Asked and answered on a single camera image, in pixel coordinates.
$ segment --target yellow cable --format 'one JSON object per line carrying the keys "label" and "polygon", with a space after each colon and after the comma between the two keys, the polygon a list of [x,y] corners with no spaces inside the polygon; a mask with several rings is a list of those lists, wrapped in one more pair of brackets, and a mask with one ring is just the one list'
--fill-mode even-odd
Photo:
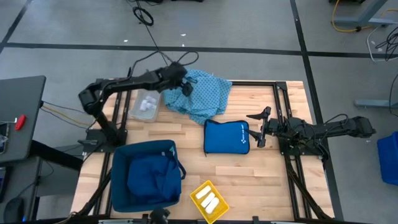
{"label": "yellow cable", "polygon": [[[343,29],[339,29],[336,27],[335,25],[335,14],[336,14],[336,9],[337,9],[337,5],[340,2],[340,0],[337,0],[335,8],[333,10],[333,14],[331,15],[331,23],[333,24],[333,28],[335,28],[335,30],[337,30],[338,32],[357,32],[356,29],[352,29],[352,30],[343,30]],[[372,26],[367,26],[367,27],[362,27],[362,29],[367,29],[367,28],[371,28]]]}
{"label": "yellow cable", "polygon": [[387,9],[387,10],[385,10],[385,11],[380,15],[380,18],[382,18],[382,17],[384,16],[384,14],[385,14],[386,12],[389,12],[389,11],[398,11],[398,9]]}
{"label": "yellow cable", "polygon": [[69,120],[71,120],[71,121],[74,121],[74,122],[76,122],[76,123],[78,123],[78,124],[87,125],[87,126],[90,126],[90,125],[91,125],[91,124],[87,124],[87,123],[83,123],[83,122],[77,121],[77,120],[75,120],[75,119],[73,119],[73,118],[71,118],[71,117],[69,117],[69,116],[67,116],[67,115],[65,115],[65,114],[63,114],[63,113],[61,113],[61,112],[59,112],[59,111],[57,111],[57,110],[51,109],[51,108],[49,108],[49,107],[47,107],[47,106],[43,106],[43,107],[44,107],[45,109],[49,110],[49,111],[52,111],[52,112],[54,112],[54,113],[57,113],[57,114],[63,116],[64,118],[67,118],[67,119],[69,119]]}

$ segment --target blue bin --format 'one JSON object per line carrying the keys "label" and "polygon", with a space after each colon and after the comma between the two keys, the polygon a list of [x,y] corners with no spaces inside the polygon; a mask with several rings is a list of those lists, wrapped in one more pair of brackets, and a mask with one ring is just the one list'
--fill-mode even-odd
{"label": "blue bin", "polygon": [[[111,173],[111,196],[114,210],[117,212],[142,212],[153,210],[155,208],[165,208],[178,203],[181,193],[181,179],[185,178],[186,172],[181,163],[178,162],[176,149],[175,143],[171,140],[140,142],[118,147],[113,155]],[[180,172],[178,171],[177,178],[169,179],[169,181],[176,181],[174,182],[176,183],[175,185],[179,185],[179,188],[176,190],[176,195],[174,195],[170,200],[165,199],[162,202],[145,203],[129,190],[128,182],[130,181],[129,171],[131,162],[139,158],[137,155],[143,154],[163,156],[167,156],[169,154],[178,162],[176,169],[178,170],[179,167],[183,176],[180,179]]]}
{"label": "blue bin", "polygon": [[398,185],[398,131],[377,141],[381,178],[387,184]]}

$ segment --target wooden tabletop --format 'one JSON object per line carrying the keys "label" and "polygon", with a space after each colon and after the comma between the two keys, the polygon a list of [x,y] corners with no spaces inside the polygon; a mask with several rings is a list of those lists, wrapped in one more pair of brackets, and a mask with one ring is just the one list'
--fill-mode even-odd
{"label": "wooden tabletop", "polygon": [[[287,82],[287,86],[293,116],[312,123],[303,83]],[[137,92],[133,91],[130,109],[134,105],[136,95]],[[103,109],[109,120],[113,115],[115,100],[116,95],[111,96]],[[125,94],[122,97],[118,122],[121,120],[124,102]],[[282,111],[285,113],[283,100],[281,103]],[[275,100],[271,87],[233,86],[225,114],[215,116],[213,119],[218,122],[243,119],[249,123],[251,130],[258,131],[262,121],[249,119],[246,115],[260,113],[266,106],[272,108],[271,118],[276,118]],[[246,155],[207,154],[205,157],[203,126],[191,121],[188,115],[168,110],[163,104],[156,122],[144,123],[128,117],[126,128],[128,129],[126,144],[171,139],[177,145],[178,159],[187,170],[187,177],[182,181],[180,202],[167,208],[171,212],[169,219],[203,219],[189,195],[206,180],[214,183],[230,206],[230,210],[220,220],[252,220],[253,216],[258,216],[260,220],[294,219],[284,157],[279,152],[277,138],[266,136],[266,147],[259,149],[251,137],[251,150]],[[71,211],[79,211],[96,190],[103,158],[103,153],[94,153],[84,163]],[[324,212],[333,217],[321,160],[316,156],[302,156],[302,165],[308,191]],[[296,191],[300,215],[303,217],[301,195],[297,188]],[[100,213],[105,211],[107,196],[108,188],[104,191]],[[119,213],[112,210],[111,217],[141,218],[143,213],[150,213],[150,211]]]}

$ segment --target yellow plastic basket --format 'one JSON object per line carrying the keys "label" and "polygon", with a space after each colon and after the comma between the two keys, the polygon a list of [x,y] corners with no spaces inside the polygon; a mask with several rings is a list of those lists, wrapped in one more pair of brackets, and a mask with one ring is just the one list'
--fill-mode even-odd
{"label": "yellow plastic basket", "polygon": [[[220,202],[218,203],[217,207],[213,210],[212,214],[207,214],[206,211],[205,211],[205,208],[203,208],[200,205],[202,203],[202,201],[205,200],[207,195],[210,194],[210,192],[208,192],[205,196],[203,196],[200,199],[197,199],[196,196],[195,196],[199,191],[201,191],[207,185],[209,185],[210,188],[211,188],[210,192],[213,192],[216,195],[216,197],[218,197],[218,199],[220,200]],[[203,217],[205,218],[205,220],[206,220],[206,222],[208,224],[212,224],[217,219],[219,219],[219,217],[224,215],[224,213],[226,213],[226,211],[229,210],[229,205],[225,202],[224,198],[220,195],[220,193],[218,193],[216,187],[213,185],[213,183],[211,183],[210,180],[207,180],[200,187],[198,187],[196,190],[194,190],[190,194],[190,196],[191,196],[191,199],[193,200],[193,203],[197,206],[197,208],[199,209],[200,213],[203,215]]]}

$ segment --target blue patterned cloth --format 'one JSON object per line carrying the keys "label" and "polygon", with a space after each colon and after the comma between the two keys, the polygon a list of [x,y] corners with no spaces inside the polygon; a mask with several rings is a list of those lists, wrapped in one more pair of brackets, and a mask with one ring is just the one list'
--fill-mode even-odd
{"label": "blue patterned cloth", "polygon": [[225,112],[232,82],[201,70],[189,70],[185,78],[193,87],[191,95],[184,96],[181,88],[163,91],[168,109],[189,114],[191,120],[202,125],[206,119]]}

